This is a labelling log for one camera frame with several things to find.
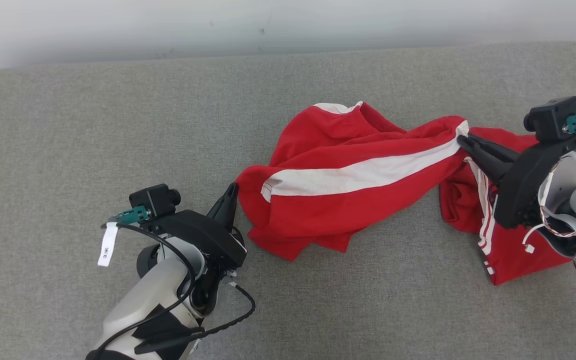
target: black cable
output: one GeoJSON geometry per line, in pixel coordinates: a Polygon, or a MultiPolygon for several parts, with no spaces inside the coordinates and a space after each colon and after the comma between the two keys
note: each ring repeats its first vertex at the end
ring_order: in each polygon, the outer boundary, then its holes
{"type": "Polygon", "coordinates": [[[244,290],[242,287],[240,287],[237,284],[235,285],[235,289],[237,289],[239,292],[241,292],[250,301],[251,307],[250,307],[250,310],[248,312],[246,312],[246,314],[244,314],[240,317],[237,317],[233,321],[225,323],[221,326],[211,328],[210,330],[207,330],[207,331],[204,331],[201,333],[195,333],[194,335],[185,336],[185,337],[178,337],[176,339],[170,339],[170,340],[166,340],[166,341],[162,341],[162,342],[156,342],[154,344],[148,344],[147,341],[144,341],[134,348],[134,353],[137,355],[140,355],[140,354],[146,354],[146,353],[161,351],[161,350],[167,349],[169,347],[180,346],[180,345],[185,344],[185,343],[193,342],[197,339],[205,338],[208,335],[212,335],[212,334],[217,333],[219,331],[222,331],[224,329],[230,328],[231,326],[237,324],[238,322],[244,321],[250,315],[252,315],[252,313],[255,312],[255,308],[256,308],[255,299],[253,299],[252,296],[250,296],[250,294],[246,290],[244,290]]]}
{"type": "MultiPolygon", "coordinates": [[[[104,229],[105,227],[106,227],[106,224],[103,224],[101,226],[102,229],[104,229]]],[[[158,317],[160,317],[166,313],[169,313],[171,310],[178,307],[181,303],[183,303],[184,300],[186,300],[186,298],[190,295],[190,292],[192,292],[193,289],[195,288],[195,278],[197,276],[197,274],[195,273],[195,269],[193,268],[193,265],[190,264],[190,261],[186,258],[186,256],[184,256],[183,253],[181,253],[181,251],[179,251],[178,248],[174,247],[166,239],[159,237],[159,236],[153,234],[152,232],[144,230],[143,228],[138,227],[138,226],[128,225],[126,223],[119,223],[118,222],[117,228],[132,230],[132,231],[135,231],[139,234],[146,235],[147,237],[149,237],[149,238],[155,240],[156,242],[162,244],[163,246],[166,246],[167,248],[169,248],[174,253],[174,255],[177,255],[177,257],[179,257],[181,262],[188,269],[188,274],[190,275],[190,285],[188,286],[188,289],[183,293],[183,295],[178,297],[178,301],[175,301],[172,305],[163,309],[162,312],[159,312],[159,313],[154,314],[152,316],[146,317],[142,321],[137,321],[126,328],[122,328],[122,330],[119,330],[117,333],[115,333],[111,337],[108,337],[101,345],[99,345],[98,348],[96,348],[96,351],[95,351],[95,354],[94,354],[94,357],[92,358],[92,360],[100,360],[102,353],[106,349],[106,347],[109,346],[110,343],[114,342],[118,337],[121,337],[121,335],[124,335],[125,333],[129,332],[130,330],[133,330],[134,328],[137,328],[138,326],[141,326],[147,322],[153,321],[154,319],[157,319],[158,317]]]]}

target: gray fabric surface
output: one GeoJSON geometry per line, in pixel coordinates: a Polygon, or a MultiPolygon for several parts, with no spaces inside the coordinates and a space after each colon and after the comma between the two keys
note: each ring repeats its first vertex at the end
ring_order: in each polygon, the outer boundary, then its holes
{"type": "MultiPolygon", "coordinates": [[[[407,129],[458,114],[524,133],[530,107],[569,95],[576,43],[0,71],[0,360],[84,358],[151,244],[121,232],[100,268],[99,225],[157,183],[206,212],[308,105],[363,100],[407,129]]],[[[236,225],[250,229],[242,212],[236,225]]],[[[572,266],[494,287],[476,242],[443,223],[436,189],[345,254],[310,246],[290,263],[248,241],[239,282],[257,311],[192,359],[576,358],[572,266]]],[[[208,325],[248,307],[226,288],[208,325]]]]}

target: red garment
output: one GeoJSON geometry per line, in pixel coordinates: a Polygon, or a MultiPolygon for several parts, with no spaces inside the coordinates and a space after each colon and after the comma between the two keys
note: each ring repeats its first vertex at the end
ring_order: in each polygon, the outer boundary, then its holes
{"type": "MultiPolygon", "coordinates": [[[[250,166],[237,179],[242,209],[253,224],[248,236],[289,261],[311,243],[345,252],[356,232],[441,183],[444,219],[481,234],[493,284],[566,262],[538,233],[528,239],[534,253],[526,253],[526,229],[494,223],[489,182],[476,165],[464,162],[467,153],[457,144],[457,136],[468,131],[459,116],[406,132],[362,102],[307,107],[281,133],[269,166],[250,166]]],[[[535,143],[533,136],[501,129],[473,132],[517,151],[535,143]]]]}
{"type": "Polygon", "coordinates": [[[455,172],[466,120],[448,116],[409,132],[372,107],[317,104],[281,133],[269,166],[237,179],[250,239],[292,261],[311,243],[345,252],[350,237],[419,200],[455,172]]]}

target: white wall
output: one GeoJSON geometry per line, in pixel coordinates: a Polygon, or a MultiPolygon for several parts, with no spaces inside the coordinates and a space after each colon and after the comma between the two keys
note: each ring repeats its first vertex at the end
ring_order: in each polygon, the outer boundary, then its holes
{"type": "Polygon", "coordinates": [[[0,0],[0,68],[576,41],[576,0],[0,0]]]}

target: robotic arm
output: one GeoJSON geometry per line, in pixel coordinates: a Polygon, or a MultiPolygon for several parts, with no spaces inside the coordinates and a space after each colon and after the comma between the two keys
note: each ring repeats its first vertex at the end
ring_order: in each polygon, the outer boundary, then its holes
{"type": "Polygon", "coordinates": [[[136,231],[159,244],[137,257],[141,280],[105,317],[96,349],[86,360],[183,360],[197,340],[254,312],[253,298],[231,280],[251,309],[216,328],[201,327],[215,309],[222,280],[236,276],[247,255],[242,234],[233,226],[237,196],[233,183],[202,215],[175,212],[181,198],[166,184],[130,194],[132,209],[110,218],[106,226],[136,231]]]}
{"type": "Polygon", "coordinates": [[[522,153],[473,134],[458,141],[498,189],[497,223],[539,231],[576,268],[576,96],[534,107],[523,123],[539,143],[522,153]]]}

